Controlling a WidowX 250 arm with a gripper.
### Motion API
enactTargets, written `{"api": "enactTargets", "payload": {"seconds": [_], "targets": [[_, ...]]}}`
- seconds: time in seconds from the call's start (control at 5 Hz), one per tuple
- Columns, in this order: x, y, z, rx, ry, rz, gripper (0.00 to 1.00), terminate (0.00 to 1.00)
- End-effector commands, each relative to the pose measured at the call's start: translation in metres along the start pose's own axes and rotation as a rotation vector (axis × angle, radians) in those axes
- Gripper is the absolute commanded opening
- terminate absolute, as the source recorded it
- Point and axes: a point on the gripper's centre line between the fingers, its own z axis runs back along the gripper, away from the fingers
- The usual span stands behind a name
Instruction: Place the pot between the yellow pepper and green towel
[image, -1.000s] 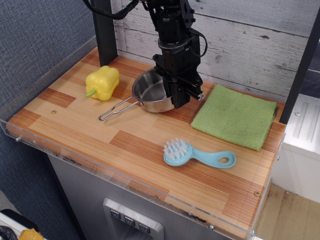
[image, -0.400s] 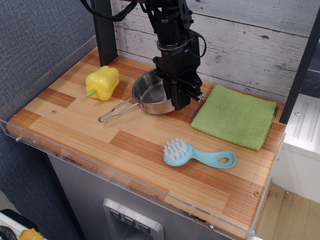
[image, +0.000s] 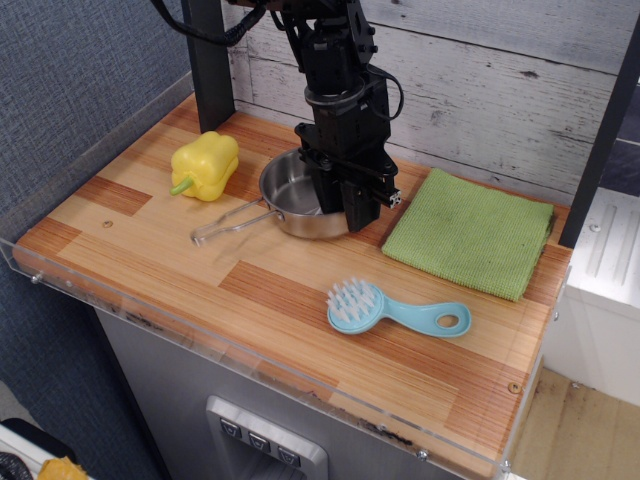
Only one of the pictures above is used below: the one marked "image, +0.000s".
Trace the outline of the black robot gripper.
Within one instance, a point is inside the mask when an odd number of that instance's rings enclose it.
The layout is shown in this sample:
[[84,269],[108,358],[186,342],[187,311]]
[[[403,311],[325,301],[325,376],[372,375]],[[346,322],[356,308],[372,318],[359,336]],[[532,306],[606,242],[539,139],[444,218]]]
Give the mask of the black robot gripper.
[[295,128],[301,159],[312,168],[322,213],[345,211],[350,232],[377,221],[380,204],[394,208],[401,202],[394,184],[398,168],[385,151],[396,118],[389,111],[389,81],[397,80],[390,74],[366,74],[338,94],[304,90],[314,122]]

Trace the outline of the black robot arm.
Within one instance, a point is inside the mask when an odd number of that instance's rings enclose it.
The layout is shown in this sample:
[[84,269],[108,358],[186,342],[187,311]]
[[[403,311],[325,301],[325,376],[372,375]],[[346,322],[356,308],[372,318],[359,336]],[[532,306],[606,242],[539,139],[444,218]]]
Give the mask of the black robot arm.
[[388,82],[372,65],[375,29],[357,1],[271,1],[307,85],[310,123],[295,128],[323,213],[341,212],[358,232],[400,202],[398,168],[385,150],[390,123]]

